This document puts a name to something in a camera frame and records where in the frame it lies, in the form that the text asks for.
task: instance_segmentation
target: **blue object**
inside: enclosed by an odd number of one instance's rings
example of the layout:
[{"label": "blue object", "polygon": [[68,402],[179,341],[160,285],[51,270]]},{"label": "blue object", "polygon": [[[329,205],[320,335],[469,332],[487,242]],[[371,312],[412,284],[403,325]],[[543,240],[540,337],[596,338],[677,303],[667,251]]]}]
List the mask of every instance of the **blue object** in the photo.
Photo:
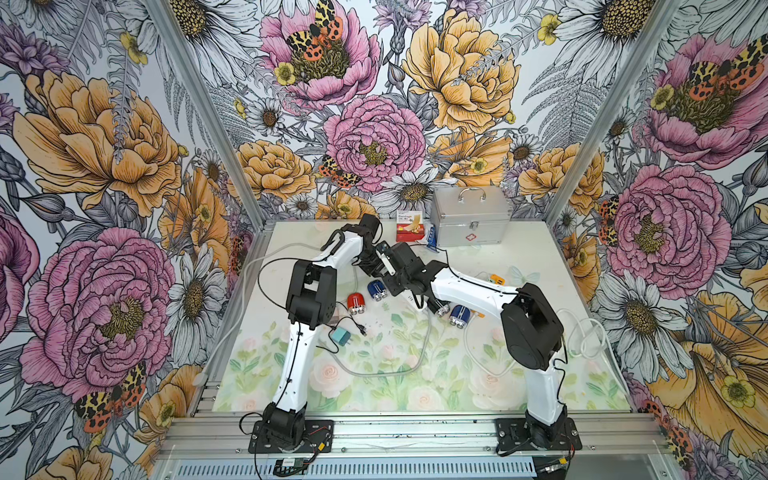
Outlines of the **blue object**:
[{"label": "blue object", "polygon": [[427,244],[425,247],[437,253],[437,232],[435,231],[434,225],[429,228],[429,236],[427,237]]},{"label": "blue object", "polygon": [[331,340],[338,343],[340,346],[345,346],[347,342],[349,342],[349,338],[352,335],[344,330],[342,327],[337,326],[332,332],[331,332]]},{"label": "blue object", "polygon": [[472,311],[463,305],[454,306],[453,311],[451,311],[451,325],[456,325],[460,329],[464,328],[469,323],[471,314]]},{"label": "blue object", "polygon": [[389,292],[386,291],[386,287],[384,286],[384,282],[381,280],[373,280],[369,283],[368,293],[370,293],[371,298],[377,302],[380,302],[383,298],[386,298],[389,295]]}]

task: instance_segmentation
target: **power cord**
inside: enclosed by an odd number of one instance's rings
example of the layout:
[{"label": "power cord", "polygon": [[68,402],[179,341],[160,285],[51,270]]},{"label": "power cord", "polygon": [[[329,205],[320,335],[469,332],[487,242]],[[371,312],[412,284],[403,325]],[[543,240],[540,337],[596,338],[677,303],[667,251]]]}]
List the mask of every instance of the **power cord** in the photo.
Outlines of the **power cord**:
[{"label": "power cord", "polygon": [[[561,308],[557,312],[557,315],[560,316],[560,312],[566,312],[568,315],[571,316],[571,318],[576,323],[576,327],[581,332],[581,343],[578,345],[578,350],[571,348],[571,341],[574,338],[574,334],[572,333],[571,336],[568,337],[568,341],[565,343],[565,349],[566,351],[570,352],[571,355],[574,357],[576,356],[583,356],[585,359],[594,360],[598,358],[600,355],[603,354],[603,351],[608,347],[608,335],[605,332],[605,327],[603,326],[603,323],[600,320],[588,317],[585,319],[579,320],[578,317],[576,317],[576,314],[571,312],[569,309]],[[584,322],[591,323],[592,329],[589,331],[584,330]],[[595,336],[598,338],[598,341],[600,342],[600,347],[594,351],[594,353],[587,354],[587,341],[590,339],[592,334],[595,334]]]}]

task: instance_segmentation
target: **butterfly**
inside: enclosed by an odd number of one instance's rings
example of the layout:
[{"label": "butterfly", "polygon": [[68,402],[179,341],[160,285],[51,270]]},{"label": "butterfly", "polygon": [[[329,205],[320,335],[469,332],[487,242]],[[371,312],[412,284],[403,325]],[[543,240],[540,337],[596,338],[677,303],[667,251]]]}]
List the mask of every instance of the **butterfly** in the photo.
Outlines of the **butterfly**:
[{"label": "butterfly", "polygon": [[139,363],[125,376],[120,385],[110,391],[93,392],[74,403],[74,411],[85,420],[86,433],[99,433],[107,428],[113,415],[121,416],[132,409],[147,391],[147,366]]},{"label": "butterfly", "polygon": [[349,174],[339,168],[339,165],[330,155],[323,157],[323,161],[318,166],[317,171],[324,177],[330,178],[334,184],[341,188],[352,188],[361,180],[359,175]]},{"label": "butterfly", "polygon": [[690,66],[689,80],[694,84],[688,94],[695,101],[704,101],[715,91],[741,91],[749,87],[765,71],[763,59],[768,55],[768,34],[746,46],[735,58],[722,65],[698,61]]},{"label": "butterfly", "polygon": [[286,43],[307,61],[318,61],[323,51],[331,48],[331,42],[339,40],[344,21],[336,16],[332,0],[319,0],[315,7],[315,22],[309,31],[292,33]]},{"label": "butterfly", "polygon": [[616,217],[618,208],[619,196],[614,195],[604,201],[598,209],[598,213],[604,220],[603,226],[600,227],[600,231],[598,232],[598,236],[600,237],[600,242],[608,247],[615,247],[619,244],[619,236],[614,228],[614,218]]}]

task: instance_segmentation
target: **white daisy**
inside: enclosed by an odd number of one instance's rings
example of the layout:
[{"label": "white daisy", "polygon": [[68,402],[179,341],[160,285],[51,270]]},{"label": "white daisy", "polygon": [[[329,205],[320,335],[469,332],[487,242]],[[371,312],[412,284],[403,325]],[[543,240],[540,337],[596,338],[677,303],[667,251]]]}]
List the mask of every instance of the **white daisy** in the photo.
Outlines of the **white daisy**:
[{"label": "white daisy", "polygon": [[201,364],[207,360],[207,350],[216,335],[227,278],[218,264],[211,269],[214,251],[205,243],[197,265],[192,265],[188,254],[181,258],[181,283],[175,283],[168,290],[170,304],[165,334],[173,332],[172,357],[176,364]]},{"label": "white daisy", "polygon": [[627,107],[622,107],[619,115],[614,122],[608,128],[608,132],[605,134],[605,143],[612,143],[618,145],[621,139],[626,135],[632,124],[634,123],[635,115],[632,110]]},{"label": "white daisy", "polygon": [[558,215],[558,219],[554,222],[554,235],[557,238],[569,237],[576,231],[577,223],[578,215],[576,210],[571,205],[566,204]]},{"label": "white daisy", "polygon": [[298,194],[289,197],[283,204],[286,212],[300,220],[315,219],[317,213],[317,200],[307,194]]},{"label": "white daisy", "polygon": [[262,135],[275,135],[285,127],[280,102],[275,98],[257,99],[245,112],[246,121]]},{"label": "white daisy", "polygon": [[757,40],[768,32],[768,2],[765,0],[706,0],[699,12],[707,17],[701,22],[701,33],[717,32],[715,41],[731,37],[735,47],[745,41]]},{"label": "white daisy", "polygon": [[440,178],[437,167],[427,168],[417,177],[410,170],[382,182],[384,190],[371,197],[370,203],[379,215],[391,215],[397,210],[421,210],[429,216],[436,188],[452,187],[455,178]]},{"label": "white daisy", "polygon": [[280,10],[280,6],[283,7],[283,13],[289,17],[293,17],[297,8],[304,15],[310,13],[310,0],[261,0],[260,3],[261,12],[265,15],[277,13]]},{"label": "white daisy", "polygon": [[[171,72],[170,56],[150,18],[146,2],[118,0],[118,11],[126,18],[128,33],[137,38],[139,50],[157,50],[163,76]],[[253,63],[246,49],[259,46],[257,10],[247,0],[170,0],[194,61],[208,83],[220,87],[246,79],[244,65]]]},{"label": "white daisy", "polygon": [[565,0],[554,35],[567,44],[555,64],[570,62],[568,76],[610,84],[634,46],[655,0]]},{"label": "white daisy", "polygon": [[71,0],[8,0],[13,15],[28,27],[46,33],[71,33],[78,24],[77,10]]},{"label": "white daisy", "polygon": [[543,150],[544,145],[533,134],[517,135],[509,146],[513,164],[533,160],[533,157],[541,154]]},{"label": "white daisy", "polygon": [[667,368],[682,379],[687,375],[686,370],[694,367],[688,353],[670,335],[686,329],[688,323],[677,312],[657,306],[660,294],[656,285],[646,284],[641,277],[633,278],[628,271],[624,272],[623,279],[604,273],[595,298],[599,305],[596,314],[608,339],[615,344],[622,368],[636,369],[651,383],[658,380],[659,375],[669,379],[667,372],[660,368],[657,354],[661,354]]}]

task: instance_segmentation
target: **flower bud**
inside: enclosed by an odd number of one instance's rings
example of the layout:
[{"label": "flower bud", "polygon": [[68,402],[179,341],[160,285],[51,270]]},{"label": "flower bud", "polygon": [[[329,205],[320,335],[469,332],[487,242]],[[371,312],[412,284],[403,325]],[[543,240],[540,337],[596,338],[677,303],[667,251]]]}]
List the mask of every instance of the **flower bud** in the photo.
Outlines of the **flower bud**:
[{"label": "flower bud", "polygon": [[744,195],[751,196],[758,188],[768,186],[768,154],[754,161],[743,173]]},{"label": "flower bud", "polygon": [[16,157],[0,148],[0,180],[20,182],[24,180],[24,167]]},{"label": "flower bud", "polygon": [[49,223],[70,221],[74,219],[74,211],[67,207],[64,199],[54,194],[32,195],[21,199],[35,215]]}]

